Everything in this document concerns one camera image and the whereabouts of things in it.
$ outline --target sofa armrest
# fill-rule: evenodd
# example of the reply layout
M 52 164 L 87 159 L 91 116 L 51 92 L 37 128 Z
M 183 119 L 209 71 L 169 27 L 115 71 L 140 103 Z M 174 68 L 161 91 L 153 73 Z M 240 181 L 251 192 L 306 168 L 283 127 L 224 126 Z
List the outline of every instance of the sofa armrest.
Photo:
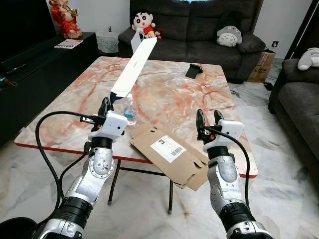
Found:
M 240 53 L 262 52 L 266 44 L 251 32 L 246 32 L 242 36 L 243 42 L 237 46 Z
M 288 82 L 310 82 L 319 84 L 319 68 L 310 67 L 306 71 L 298 69 L 299 59 L 283 61 L 283 71 Z
M 130 46 L 131 40 L 134 35 L 135 35 L 135 31 L 131 27 L 129 27 L 118 36 L 118 40 Z

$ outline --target sofa cushion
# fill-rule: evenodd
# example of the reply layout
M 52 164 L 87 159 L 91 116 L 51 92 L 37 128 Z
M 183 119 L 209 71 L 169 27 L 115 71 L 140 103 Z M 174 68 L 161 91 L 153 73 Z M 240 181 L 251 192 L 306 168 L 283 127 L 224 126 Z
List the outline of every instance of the sofa cushion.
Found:
M 242 12 L 243 20 L 240 30 L 246 32 L 251 29 L 256 14 L 255 0 L 192 1 L 186 39 L 188 41 L 215 40 L 216 27 L 226 10 Z
M 129 27 L 118 36 L 118 40 L 128 45 L 131 45 L 131 40 L 134 34 L 135 34 L 135 31 L 131 27 Z
M 243 34 L 243 42 L 237 46 L 240 53 L 262 52 L 266 44 L 251 32 Z
M 225 47 L 213 41 L 190 41 L 187 43 L 187 62 L 215 64 L 223 69 L 238 69 L 241 55 L 236 47 Z
M 184 41 L 158 40 L 149 59 L 162 61 L 185 61 L 187 44 Z
M 156 27 L 163 30 L 162 37 L 186 40 L 190 4 L 172 0 L 131 0 L 130 15 L 145 8 L 153 14 Z
M 314 155 L 319 158 L 319 85 L 287 83 L 279 91 L 278 98 Z
M 283 61 L 283 71 L 289 82 L 310 82 L 319 84 L 319 69 L 310 67 L 306 71 L 298 69 L 299 59 Z

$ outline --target red figurine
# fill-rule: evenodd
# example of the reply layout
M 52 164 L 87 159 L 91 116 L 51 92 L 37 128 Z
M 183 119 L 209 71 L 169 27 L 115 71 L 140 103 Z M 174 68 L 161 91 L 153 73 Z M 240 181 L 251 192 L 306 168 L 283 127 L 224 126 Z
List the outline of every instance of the red figurine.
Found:
M 68 0 L 50 0 L 52 5 L 52 15 L 61 29 L 61 34 L 64 38 L 78 38 L 82 36 L 81 29 L 76 24 L 76 9 L 71 9 Z

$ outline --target table leg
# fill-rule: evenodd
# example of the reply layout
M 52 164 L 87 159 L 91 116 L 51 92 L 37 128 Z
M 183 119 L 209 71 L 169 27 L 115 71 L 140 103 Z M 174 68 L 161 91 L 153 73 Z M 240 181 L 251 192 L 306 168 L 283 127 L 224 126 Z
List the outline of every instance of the table leg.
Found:
M 173 205 L 173 181 L 169 180 L 169 203 L 168 203 L 168 214 L 171 215 L 171 208 Z
M 112 186 L 111 186 L 111 190 L 110 190 L 108 205 L 112 204 L 113 192 L 114 192 L 116 180 L 118 179 L 120 167 L 121 167 L 121 160 L 118 160 L 118 164 L 116 165 L 116 170 L 115 170 L 115 174 L 114 174 L 114 178 L 113 178 L 113 182 L 112 182 Z

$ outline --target figurine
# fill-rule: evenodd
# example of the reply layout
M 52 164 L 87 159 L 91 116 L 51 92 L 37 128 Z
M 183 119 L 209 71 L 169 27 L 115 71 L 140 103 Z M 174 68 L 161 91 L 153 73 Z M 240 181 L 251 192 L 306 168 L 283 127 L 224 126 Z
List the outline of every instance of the figurine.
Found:
M 76 25 L 77 9 L 71 9 L 68 0 L 49 0 L 52 15 L 61 29 L 64 38 L 78 38 L 82 36 L 81 29 Z
M 131 19 L 132 29 L 139 34 L 142 34 L 144 38 L 157 37 L 161 39 L 161 29 L 155 29 L 155 23 L 153 22 L 153 15 L 146 9 L 139 9 L 132 15 Z

